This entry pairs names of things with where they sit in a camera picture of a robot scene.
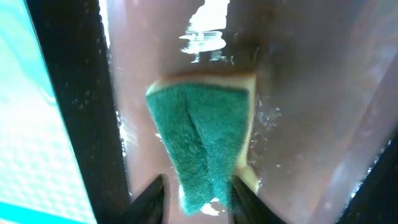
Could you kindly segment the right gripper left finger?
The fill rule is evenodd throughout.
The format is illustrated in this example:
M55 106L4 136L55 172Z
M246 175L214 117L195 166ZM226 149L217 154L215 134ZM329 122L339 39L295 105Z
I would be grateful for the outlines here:
M122 224L166 224L169 222L169 180L159 174L119 217Z

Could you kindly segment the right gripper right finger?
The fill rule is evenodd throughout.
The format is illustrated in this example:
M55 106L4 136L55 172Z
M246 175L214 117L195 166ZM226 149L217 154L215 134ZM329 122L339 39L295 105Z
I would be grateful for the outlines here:
M233 224L285 224L236 175L232 179L229 222Z

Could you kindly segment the green and yellow sponge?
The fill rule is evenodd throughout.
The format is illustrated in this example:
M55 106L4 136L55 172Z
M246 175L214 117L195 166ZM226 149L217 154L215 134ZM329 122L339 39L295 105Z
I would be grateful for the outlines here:
M256 84L255 73L193 73L148 88L147 107L177 173L187 215L213 199L230 206L233 176L258 192L259 178L248 164Z

